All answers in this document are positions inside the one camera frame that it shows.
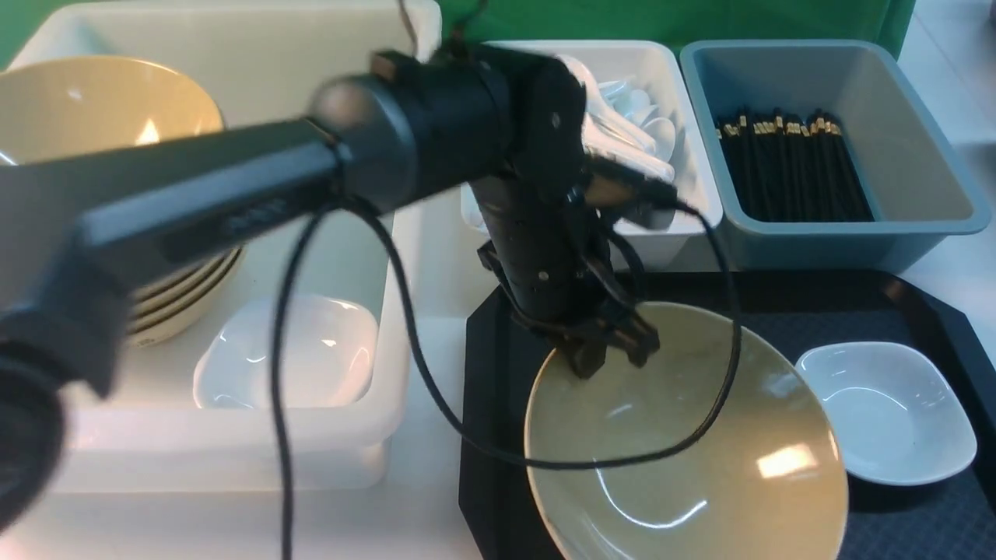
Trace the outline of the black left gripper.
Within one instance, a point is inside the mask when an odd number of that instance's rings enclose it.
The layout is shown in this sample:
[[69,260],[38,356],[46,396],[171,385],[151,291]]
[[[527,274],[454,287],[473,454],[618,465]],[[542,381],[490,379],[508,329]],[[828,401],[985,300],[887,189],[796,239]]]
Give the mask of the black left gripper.
[[477,250],[509,301],[514,319],[557,350],[570,371],[588,380],[607,359],[608,343],[643,368],[658,353],[657,328],[620,303],[591,273],[607,272],[607,246],[584,207],[545,205],[538,189],[513,177],[471,182],[489,241]]

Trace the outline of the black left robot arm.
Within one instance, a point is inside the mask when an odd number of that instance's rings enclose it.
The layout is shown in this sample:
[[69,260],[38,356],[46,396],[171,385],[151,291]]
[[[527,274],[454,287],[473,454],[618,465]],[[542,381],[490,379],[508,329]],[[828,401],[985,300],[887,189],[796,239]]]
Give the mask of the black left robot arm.
[[432,61],[373,54],[369,73],[322,86],[304,118],[22,166],[32,187],[52,194],[110,185],[125,196],[72,217],[2,311],[2,526],[35,503],[60,460],[60,389],[81,380],[109,396],[134,291],[305,215],[272,347],[284,347],[289,291],[317,224],[351,212],[383,242],[419,373],[459,433],[380,219],[463,182],[510,195],[488,213],[493,248],[478,253],[520,322],[565,351],[580,378],[601,368],[608,348],[645,365],[661,347],[658,331],[616,282],[608,245],[626,247],[612,229],[620,209],[665,188],[588,155],[584,113],[584,89],[551,54],[447,42]]

